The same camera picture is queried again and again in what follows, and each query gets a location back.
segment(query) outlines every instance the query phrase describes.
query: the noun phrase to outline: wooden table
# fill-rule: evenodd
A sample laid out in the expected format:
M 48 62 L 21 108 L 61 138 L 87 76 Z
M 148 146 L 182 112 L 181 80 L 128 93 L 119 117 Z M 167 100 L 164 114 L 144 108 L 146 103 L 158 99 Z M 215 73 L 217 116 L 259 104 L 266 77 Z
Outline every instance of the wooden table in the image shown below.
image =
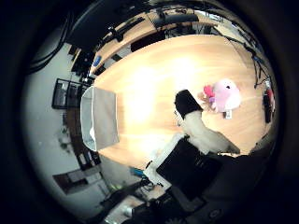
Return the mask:
M 243 154 L 266 133 L 263 86 L 253 88 L 250 53 L 241 45 L 215 35 L 185 35 L 139 49 L 109 67 L 94 86 L 117 94 L 120 142 L 99 151 L 120 163 L 144 169 L 157 149 L 181 132 L 174 115 L 177 91 L 188 89 L 197 98 L 207 84 L 232 79 L 242 94 L 233 119 L 203 112 L 205 125 L 223 133 Z
M 177 14 L 174 12 L 174 10 L 168 11 L 169 15 Z M 193 21 L 193 22 L 183 22 L 182 25 L 189 25 L 189 24 L 202 24 L 202 25 L 210 25 L 210 26 L 217 26 L 217 23 L 213 20 L 211 20 L 208 17 L 203 16 L 200 13 L 196 13 L 196 16 L 198 17 L 198 21 Z M 111 40 L 110 42 L 106 43 L 102 48 L 100 48 L 95 56 L 94 59 L 97 58 L 98 56 L 101 56 L 101 62 L 96 65 L 91 67 L 90 73 L 94 74 L 98 68 L 100 68 L 107 59 L 111 58 L 114 54 L 116 54 L 120 49 L 122 49 L 125 46 L 128 46 L 135 42 L 138 39 L 141 39 L 147 35 L 152 35 L 157 32 L 157 29 L 154 27 L 152 24 L 152 21 L 157 18 L 157 14 L 154 12 L 150 12 L 148 14 L 146 13 L 141 13 L 137 16 L 136 18 L 142 17 L 144 20 L 140 22 L 139 24 L 135 25 L 127 31 L 123 35 L 123 40 L 121 42 L 118 42 L 116 39 Z M 176 27 L 176 24 L 168 24 L 165 25 L 161 28 L 159 28 L 159 31 L 161 30 L 166 30 L 166 29 L 172 29 Z

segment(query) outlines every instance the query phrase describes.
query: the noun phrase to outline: plush toy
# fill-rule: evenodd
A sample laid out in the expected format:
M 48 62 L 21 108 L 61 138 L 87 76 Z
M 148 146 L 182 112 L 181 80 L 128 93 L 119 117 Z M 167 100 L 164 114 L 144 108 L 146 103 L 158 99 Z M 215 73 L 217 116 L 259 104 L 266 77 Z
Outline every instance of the plush toy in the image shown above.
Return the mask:
M 215 112 L 227 112 L 238 108 L 241 104 L 239 88 L 228 78 L 216 82 L 213 86 L 205 86 L 204 93 Z

